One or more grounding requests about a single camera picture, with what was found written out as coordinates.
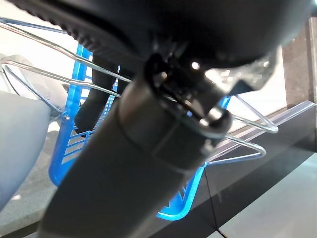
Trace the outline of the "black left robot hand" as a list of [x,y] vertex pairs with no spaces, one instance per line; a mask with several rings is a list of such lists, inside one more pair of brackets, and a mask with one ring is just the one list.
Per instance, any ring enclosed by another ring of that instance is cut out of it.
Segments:
[[16,0],[134,72],[49,203],[41,238],[134,238],[232,124],[227,95],[261,89],[312,0]]

